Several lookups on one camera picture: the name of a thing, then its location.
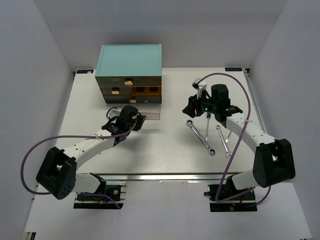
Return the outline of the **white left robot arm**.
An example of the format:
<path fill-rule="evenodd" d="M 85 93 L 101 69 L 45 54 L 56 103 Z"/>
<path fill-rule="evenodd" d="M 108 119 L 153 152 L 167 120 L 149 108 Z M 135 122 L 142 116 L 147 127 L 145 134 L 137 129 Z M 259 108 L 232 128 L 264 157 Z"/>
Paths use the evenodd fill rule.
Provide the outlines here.
<path fill-rule="evenodd" d="M 58 200 L 70 193 L 90 194 L 96 200 L 103 198 L 106 182 L 96 173 L 78 173 L 78 169 L 96 155 L 123 142 L 132 131 L 139 131 L 146 118 L 130 105 L 114 109 L 97 133 L 84 136 L 81 142 L 64 149 L 49 149 L 36 181 Z"/>

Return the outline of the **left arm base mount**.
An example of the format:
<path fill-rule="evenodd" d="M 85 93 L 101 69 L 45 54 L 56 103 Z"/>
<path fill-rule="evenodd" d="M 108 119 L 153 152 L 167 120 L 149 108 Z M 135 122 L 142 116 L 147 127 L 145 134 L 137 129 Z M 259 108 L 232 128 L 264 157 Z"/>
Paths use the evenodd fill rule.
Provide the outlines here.
<path fill-rule="evenodd" d="M 106 180 L 96 173 L 78 173 L 73 203 L 74 209 L 120 210 L 126 198 L 126 185 Z"/>

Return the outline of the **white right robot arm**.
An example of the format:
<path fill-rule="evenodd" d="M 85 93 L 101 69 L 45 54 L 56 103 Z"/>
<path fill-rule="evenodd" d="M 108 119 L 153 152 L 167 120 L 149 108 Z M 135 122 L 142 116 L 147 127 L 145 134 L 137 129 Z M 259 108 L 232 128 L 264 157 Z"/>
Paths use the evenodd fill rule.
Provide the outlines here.
<path fill-rule="evenodd" d="M 191 118 L 213 114 L 216 121 L 242 138 L 254 153 L 253 168 L 230 178 L 231 183 L 225 187 L 229 198 L 236 200 L 244 189 L 266 188 L 296 176 L 291 143 L 287 139 L 276 139 L 246 121 L 243 111 L 231 104 L 226 85 L 212 85 L 211 93 L 206 91 L 206 84 L 193 83 L 192 86 L 197 93 L 189 97 L 182 112 Z"/>

